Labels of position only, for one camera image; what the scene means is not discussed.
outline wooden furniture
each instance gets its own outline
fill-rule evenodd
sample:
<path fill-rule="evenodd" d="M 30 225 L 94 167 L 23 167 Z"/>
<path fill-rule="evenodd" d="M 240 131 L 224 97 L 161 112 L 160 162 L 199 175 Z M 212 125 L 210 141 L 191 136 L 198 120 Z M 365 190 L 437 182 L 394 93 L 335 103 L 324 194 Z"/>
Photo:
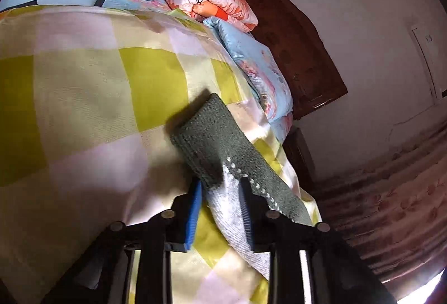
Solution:
<path fill-rule="evenodd" d="M 270 48 L 290 87 L 294 119 L 348 92 L 314 25 L 290 0 L 247 2 L 259 20 L 253 36 Z"/>
<path fill-rule="evenodd" d="M 315 187 L 312 179 L 315 166 L 313 165 L 310 151 L 300 129 L 291 131 L 289 135 L 287 135 L 282 147 L 286 153 L 287 159 L 296 172 L 299 186 L 311 194 Z"/>

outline floral curtain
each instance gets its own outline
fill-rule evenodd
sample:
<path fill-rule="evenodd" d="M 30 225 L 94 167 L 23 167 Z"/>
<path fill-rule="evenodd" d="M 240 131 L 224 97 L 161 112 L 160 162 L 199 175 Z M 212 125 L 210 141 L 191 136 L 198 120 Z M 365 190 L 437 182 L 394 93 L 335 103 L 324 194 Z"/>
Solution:
<path fill-rule="evenodd" d="M 446 266 L 447 123 L 311 193 L 396 299 Z"/>

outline plaid bedspread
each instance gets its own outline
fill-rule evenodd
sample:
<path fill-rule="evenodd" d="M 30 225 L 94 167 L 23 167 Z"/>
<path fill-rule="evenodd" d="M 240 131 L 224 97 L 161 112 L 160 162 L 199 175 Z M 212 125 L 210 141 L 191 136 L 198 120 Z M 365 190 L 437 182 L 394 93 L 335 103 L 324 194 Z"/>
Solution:
<path fill-rule="evenodd" d="M 319 220 L 232 59 L 178 10 L 4 12 L 0 75 L 0 277 L 19 304 L 38 303 L 108 224 L 146 221 L 186 192 L 169 131 L 211 92 Z M 206 206 L 172 275 L 176 304 L 267 302 Z"/>

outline white wall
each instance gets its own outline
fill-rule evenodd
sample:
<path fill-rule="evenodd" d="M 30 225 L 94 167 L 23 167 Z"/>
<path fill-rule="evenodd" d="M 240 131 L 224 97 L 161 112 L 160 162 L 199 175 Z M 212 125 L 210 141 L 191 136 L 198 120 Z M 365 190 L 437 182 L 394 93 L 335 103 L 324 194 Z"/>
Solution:
<path fill-rule="evenodd" d="M 447 14 L 439 0 L 291 1 L 316 26 L 349 91 L 298 122 L 317 179 L 378 157 L 446 116 L 447 101 L 431 107 L 410 37 L 411 26 L 423 23 L 446 60 Z"/>

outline bedding pile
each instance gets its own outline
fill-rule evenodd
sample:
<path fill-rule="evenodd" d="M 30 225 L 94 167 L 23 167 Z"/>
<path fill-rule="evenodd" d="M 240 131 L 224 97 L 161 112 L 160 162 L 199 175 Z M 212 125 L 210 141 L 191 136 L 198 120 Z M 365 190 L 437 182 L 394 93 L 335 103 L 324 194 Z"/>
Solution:
<path fill-rule="evenodd" d="M 272 75 L 241 64 L 275 70 L 256 56 L 267 47 L 252 39 L 240 59 L 229 23 L 200 23 L 165 0 L 97 1 L 0 1 L 0 278 L 18 304 L 40 302 L 110 222 L 147 221 L 186 192 L 193 172 L 169 136 L 212 93 L 320 220 L 281 146 L 287 91 L 263 90 Z M 222 195 L 208 198 L 192 250 L 172 255 L 174 303 L 264 303 L 265 268 L 238 254 L 246 242 L 224 229 Z"/>

